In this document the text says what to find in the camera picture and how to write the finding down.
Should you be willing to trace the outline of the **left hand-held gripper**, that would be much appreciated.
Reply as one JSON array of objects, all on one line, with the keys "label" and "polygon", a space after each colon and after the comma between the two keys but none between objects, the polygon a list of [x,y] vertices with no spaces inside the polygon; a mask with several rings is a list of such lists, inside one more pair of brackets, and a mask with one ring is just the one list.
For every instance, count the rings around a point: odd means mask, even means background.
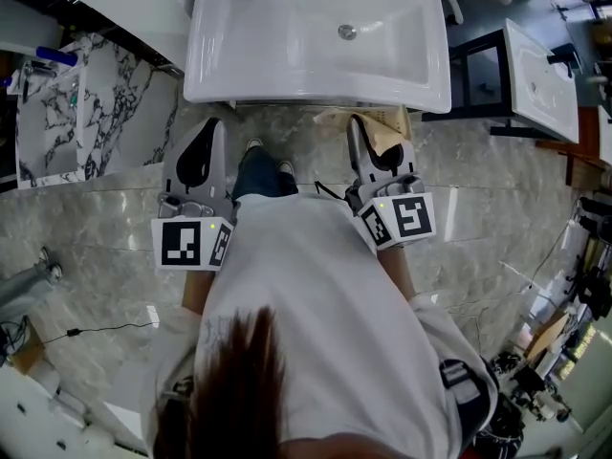
[{"label": "left hand-held gripper", "polygon": [[[218,272],[235,226],[226,189],[226,126],[208,118],[190,129],[164,156],[164,191],[151,221],[159,269]],[[205,195],[203,200],[179,195]]]}]

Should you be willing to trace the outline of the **person's right forearm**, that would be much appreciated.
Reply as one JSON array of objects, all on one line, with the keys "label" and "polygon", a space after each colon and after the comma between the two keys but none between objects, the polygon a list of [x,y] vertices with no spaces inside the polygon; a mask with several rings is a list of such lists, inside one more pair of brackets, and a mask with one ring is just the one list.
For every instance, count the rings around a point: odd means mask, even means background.
[{"label": "person's right forearm", "polygon": [[406,301],[416,295],[403,247],[389,248],[377,252],[383,269],[402,293]]}]

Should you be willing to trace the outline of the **person's blue jeans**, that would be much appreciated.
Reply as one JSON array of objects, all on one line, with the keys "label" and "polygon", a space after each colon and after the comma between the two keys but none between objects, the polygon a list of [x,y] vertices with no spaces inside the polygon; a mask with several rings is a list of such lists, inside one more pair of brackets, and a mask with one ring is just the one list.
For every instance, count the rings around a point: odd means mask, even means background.
[{"label": "person's blue jeans", "polygon": [[263,146],[246,151],[238,167],[232,198],[237,201],[249,194],[268,198],[297,194],[295,175],[280,173],[278,164]]}]

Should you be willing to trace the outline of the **blue bottle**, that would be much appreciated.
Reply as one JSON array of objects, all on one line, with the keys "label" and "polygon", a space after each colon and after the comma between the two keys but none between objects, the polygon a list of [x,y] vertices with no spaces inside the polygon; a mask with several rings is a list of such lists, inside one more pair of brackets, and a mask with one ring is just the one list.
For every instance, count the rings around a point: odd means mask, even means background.
[{"label": "blue bottle", "polygon": [[64,53],[47,47],[39,46],[35,49],[35,55],[42,59],[47,59],[69,67],[77,65],[78,57],[74,53]]}]

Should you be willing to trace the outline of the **black frame stand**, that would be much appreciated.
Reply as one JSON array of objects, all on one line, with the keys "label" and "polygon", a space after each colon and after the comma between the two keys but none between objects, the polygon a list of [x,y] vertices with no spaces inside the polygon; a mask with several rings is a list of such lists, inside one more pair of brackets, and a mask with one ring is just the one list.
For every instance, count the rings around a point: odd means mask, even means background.
[{"label": "black frame stand", "polygon": [[[481,103],[476,97],[475,55],[493,50],[494,78],[498,80],[496,102]],[[512,107],[511,74],[504,33],[497,30],[463,44],[449,47],[451,109],[445,114],[423,113],[422,122],[441,120],[511,120],[516,118]]]}]

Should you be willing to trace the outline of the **brown wooden furniture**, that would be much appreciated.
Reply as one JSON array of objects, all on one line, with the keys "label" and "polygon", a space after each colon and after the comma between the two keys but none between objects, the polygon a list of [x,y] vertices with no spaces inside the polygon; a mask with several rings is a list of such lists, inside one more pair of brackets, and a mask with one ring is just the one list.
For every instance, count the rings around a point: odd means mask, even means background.
[{"label": "brown wooden furniture", "polygon": [[566,157],[566,185],[582,190],[612,191],[612,167],[600,159],[598,107],[579,108],[577,144],[536,141],[535,146]]}]

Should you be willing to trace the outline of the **brown cardboard box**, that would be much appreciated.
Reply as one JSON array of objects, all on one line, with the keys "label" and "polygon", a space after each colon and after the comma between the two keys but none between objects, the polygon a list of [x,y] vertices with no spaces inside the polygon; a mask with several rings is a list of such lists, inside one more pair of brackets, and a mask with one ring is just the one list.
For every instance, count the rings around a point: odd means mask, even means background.
[{"label": "brown cardboard box", "polygon": [[27,375],[45,354],[44,344],[29,319],[25,336],[25,342],[19,346],[18,351],[8,357],[9,366],[22,375]]}]

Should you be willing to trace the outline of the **torn brown paper packet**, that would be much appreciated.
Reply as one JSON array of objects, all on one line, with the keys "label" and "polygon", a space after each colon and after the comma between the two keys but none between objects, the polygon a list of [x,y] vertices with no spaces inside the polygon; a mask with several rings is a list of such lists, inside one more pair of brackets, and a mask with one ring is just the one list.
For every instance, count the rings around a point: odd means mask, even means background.
[{"label": "torn brown paper packet", "polygon": [[359,119],[374,152],[381,156],[401,142],[411,141],[411,124],[402,106],[326,108],[314,117],[320,125],[345,128],[351,119]]}]

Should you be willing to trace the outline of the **light wooden board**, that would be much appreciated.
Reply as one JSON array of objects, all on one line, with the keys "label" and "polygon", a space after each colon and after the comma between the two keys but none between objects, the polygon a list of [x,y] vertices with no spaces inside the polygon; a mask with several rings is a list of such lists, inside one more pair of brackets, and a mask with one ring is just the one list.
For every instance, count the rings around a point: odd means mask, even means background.
[{"label": "light wooden board", "polygon": [[560,311],[555,312],[551,318],[542,324],[527,347],[524,357],[527,361],[535,359],[541,352],[552,345],[561,335],[570,315]]}]

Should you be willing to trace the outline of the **narrow white sink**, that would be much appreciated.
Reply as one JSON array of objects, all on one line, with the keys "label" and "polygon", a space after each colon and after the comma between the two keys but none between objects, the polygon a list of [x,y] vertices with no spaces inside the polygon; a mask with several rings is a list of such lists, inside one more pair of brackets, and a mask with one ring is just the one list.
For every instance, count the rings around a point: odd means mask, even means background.
[{"label": "narrow white sink", "polygon": [[503,34],[513,113],[557,140],[577,143],[579,108],[570,69],[551,63],[554,54],[512,20],[504,22]]}]

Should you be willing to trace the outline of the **marble patterned cabinet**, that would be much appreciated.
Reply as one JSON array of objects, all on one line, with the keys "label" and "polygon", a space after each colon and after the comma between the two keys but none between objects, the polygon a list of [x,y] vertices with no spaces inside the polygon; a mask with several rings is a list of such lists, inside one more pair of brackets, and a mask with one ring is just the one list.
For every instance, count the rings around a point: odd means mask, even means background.
[{"label": "marble patterned cabinet", "polygon": [[91,181],[161,162],[181,83],[95,33],[62,51],[76,65],[29,59],[11,76],[18,187]]}]

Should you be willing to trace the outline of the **black faucet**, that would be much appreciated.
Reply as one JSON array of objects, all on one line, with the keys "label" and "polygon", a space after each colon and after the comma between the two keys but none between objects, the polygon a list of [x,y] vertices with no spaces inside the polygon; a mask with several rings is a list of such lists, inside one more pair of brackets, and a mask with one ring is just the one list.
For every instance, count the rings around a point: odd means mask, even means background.
[{"label": "black faucet", "polygon": [[573,77],[572,63],[575,61],[575,59],[575,53],[560,53],[547,56],[547,61],[550,65],[564,64],[566,66],[567,76],[569,78]]}]

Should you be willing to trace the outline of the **black equipment pile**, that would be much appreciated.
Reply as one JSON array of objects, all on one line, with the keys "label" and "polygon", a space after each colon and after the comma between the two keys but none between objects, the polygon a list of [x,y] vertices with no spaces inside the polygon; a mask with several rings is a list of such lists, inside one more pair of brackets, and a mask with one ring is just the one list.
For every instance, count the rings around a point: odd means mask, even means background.
[{"label": "black equipment pile", "polygon": [[565,423],[570,418],[572,409],[553,381],[540,377],[519,355],[502,351],[492,359],[491,365],[517,407],[529,411],[540,422]]}]

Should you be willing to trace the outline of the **person's left forearm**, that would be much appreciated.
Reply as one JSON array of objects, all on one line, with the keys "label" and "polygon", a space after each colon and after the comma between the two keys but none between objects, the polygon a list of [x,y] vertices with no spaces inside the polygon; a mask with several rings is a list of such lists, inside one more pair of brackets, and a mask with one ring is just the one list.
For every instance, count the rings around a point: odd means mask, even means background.
[{"label": "person's left forearm", "polygon": [[186,272],[182,306],[201,316],[215,275],[215,272]]}]

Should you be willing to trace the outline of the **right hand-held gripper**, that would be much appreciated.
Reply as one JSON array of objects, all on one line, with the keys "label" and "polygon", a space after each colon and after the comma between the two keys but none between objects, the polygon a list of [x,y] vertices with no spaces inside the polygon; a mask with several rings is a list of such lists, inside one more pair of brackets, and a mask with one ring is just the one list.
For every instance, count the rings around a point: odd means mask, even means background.
[{"label": "right hand-held gripper", "polygon": [[432,195],[425,191],[422,180],[412,175],[416,171],[412,144],[400,142],[378,154],[357,115],[350,117],[346,133],[351,167],[362,184],[351,186],[346,200],[364,223],[376,249],[387,250],[434,236]]}]

